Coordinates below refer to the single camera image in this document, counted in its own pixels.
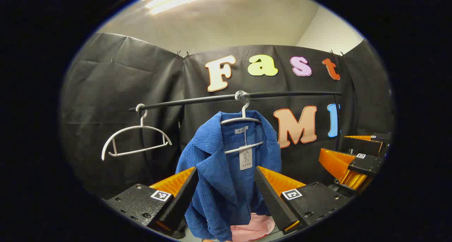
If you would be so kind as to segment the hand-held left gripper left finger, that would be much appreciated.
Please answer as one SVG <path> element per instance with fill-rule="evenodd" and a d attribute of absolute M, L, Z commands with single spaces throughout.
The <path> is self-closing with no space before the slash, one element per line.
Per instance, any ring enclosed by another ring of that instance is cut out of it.
<path fill-rule="evenodd" d="M 196 167 L 153 185 L 134 184 L 103 203 L 135 226 L 170 237 L 178 229 L 198 184 Z"/>

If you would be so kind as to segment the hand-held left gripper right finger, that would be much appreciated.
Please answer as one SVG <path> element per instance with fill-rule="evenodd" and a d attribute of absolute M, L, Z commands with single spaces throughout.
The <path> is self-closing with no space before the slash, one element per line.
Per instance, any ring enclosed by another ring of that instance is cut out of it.
<path fill-rule="evenodd" d="M 318 224 L 351 200 L 320 182 L 304 184 L 261 166 L 255 168 L 254 179 L 284 235 Z"/>

